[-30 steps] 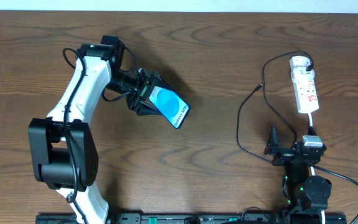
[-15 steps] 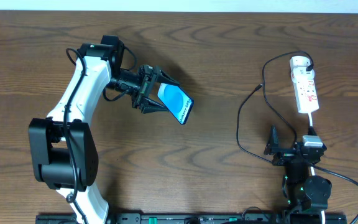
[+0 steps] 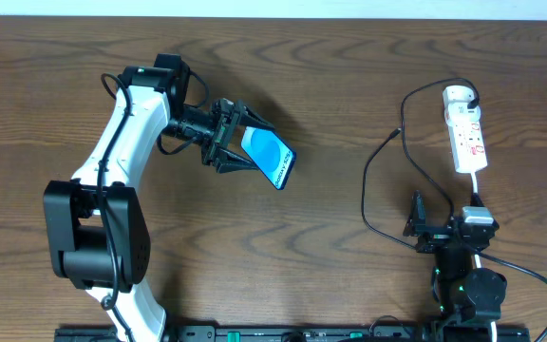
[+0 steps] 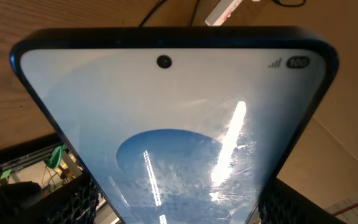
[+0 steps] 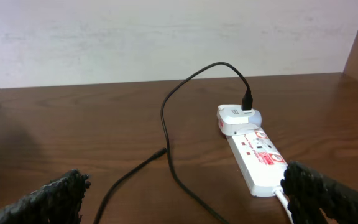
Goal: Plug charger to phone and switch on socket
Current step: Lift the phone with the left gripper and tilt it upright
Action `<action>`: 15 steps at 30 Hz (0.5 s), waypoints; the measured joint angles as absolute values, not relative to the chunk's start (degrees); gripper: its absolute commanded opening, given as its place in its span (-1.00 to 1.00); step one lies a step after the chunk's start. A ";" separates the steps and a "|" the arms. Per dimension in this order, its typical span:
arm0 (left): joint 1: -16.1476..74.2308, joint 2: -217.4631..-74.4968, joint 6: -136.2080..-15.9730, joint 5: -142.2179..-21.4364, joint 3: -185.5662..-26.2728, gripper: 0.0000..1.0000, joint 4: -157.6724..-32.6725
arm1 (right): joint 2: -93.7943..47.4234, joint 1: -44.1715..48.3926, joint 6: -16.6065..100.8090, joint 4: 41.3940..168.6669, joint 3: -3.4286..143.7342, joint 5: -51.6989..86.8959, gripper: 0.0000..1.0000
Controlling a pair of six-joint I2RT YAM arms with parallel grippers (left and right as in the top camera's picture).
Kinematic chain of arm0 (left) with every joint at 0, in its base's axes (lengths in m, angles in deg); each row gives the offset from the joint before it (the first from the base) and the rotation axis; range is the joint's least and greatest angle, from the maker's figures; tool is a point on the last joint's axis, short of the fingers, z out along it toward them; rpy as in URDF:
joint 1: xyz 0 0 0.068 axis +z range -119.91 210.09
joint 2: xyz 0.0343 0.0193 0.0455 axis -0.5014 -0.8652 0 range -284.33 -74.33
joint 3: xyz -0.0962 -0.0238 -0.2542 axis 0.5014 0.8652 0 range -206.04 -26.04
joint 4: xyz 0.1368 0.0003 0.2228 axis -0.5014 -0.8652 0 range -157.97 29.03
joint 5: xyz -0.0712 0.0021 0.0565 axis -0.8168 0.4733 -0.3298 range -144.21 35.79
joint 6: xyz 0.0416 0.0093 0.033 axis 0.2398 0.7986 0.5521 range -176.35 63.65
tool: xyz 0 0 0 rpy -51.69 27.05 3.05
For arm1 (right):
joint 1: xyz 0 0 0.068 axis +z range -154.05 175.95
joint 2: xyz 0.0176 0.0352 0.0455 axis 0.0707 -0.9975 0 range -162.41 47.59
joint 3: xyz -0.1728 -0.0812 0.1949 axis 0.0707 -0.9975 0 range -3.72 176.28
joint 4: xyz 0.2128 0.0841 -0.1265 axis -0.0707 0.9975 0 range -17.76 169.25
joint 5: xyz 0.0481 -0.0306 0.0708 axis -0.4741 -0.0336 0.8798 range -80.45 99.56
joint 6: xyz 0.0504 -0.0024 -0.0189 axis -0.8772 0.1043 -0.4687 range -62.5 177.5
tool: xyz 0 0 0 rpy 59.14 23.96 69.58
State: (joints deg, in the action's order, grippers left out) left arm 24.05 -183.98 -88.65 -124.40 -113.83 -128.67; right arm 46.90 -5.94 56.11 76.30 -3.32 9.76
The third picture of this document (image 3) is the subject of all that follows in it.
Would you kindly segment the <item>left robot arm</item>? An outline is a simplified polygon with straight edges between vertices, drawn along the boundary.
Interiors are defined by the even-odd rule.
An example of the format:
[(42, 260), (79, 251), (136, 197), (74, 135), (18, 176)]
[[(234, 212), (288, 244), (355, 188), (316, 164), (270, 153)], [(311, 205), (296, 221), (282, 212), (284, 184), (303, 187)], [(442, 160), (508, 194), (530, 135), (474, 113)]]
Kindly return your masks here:
[(167, 312), (153, 296), (145, 274), (151, 239), (138, 189), (154, 147), (164, 136), (192, 144), (201, 160), (219, 173), (255, 170), (228, 150), (237, 126), (266, 131), (274, 126), (241, 101), (220, 99), (210, 111), (185, 102), (196, 74), (177, 54), (161, 53), (153, 66), (129, 66), (104, 73), (111, 118), (85, 163), (66, 181), (53, 180), (44, 192), (52, 269), (95, 297), (116, 328), (118, 341), (164, 341), (171, 337)]

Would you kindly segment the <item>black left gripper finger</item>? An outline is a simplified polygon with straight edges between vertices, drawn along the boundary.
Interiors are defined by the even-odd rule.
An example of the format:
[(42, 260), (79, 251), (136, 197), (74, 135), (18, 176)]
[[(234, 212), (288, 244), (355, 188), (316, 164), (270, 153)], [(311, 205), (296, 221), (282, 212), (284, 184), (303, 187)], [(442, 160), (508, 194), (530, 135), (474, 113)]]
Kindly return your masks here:
[(246, 127), (254, 127), (266, 131), (275, 131), (272, 123), (262, 118), (256, 111), (252, 110), (247, 104), (239, 100), (236, 103), (239, 112), (238, 124)]
[(253, 161), (222, 147), (217, 150), (214, 167), (219, 174), (258, 169), (258, 166)]

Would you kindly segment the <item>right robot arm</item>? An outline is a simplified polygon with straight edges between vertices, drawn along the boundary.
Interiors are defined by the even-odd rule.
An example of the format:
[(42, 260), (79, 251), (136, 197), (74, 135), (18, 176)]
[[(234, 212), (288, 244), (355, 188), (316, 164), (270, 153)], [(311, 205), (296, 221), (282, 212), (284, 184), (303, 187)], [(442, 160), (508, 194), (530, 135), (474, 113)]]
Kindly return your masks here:
[(473, 263), (473, 256), (489, 246), (499, 229), (476, 194), (462, 214), (445, 226), (426, 223), (424, 202), (415, 192), (403, 235), (415, 237), (415, 250), (435, 257), (434, 293), (441, 316), (424, 325), (432, 341), (495, 341), (492, 325), (500, 319), (505, 299), (505, 276)]

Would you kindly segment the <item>blue Galaxy smartphone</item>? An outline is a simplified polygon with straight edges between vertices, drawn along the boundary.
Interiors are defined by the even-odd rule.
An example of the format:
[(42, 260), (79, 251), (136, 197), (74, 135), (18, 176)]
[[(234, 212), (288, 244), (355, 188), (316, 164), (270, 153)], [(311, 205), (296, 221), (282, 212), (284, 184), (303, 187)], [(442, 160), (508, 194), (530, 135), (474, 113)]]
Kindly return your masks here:
[(274, 131), (247, 126), (241, 147), (276, 190), (283, 190), (296, 153)]

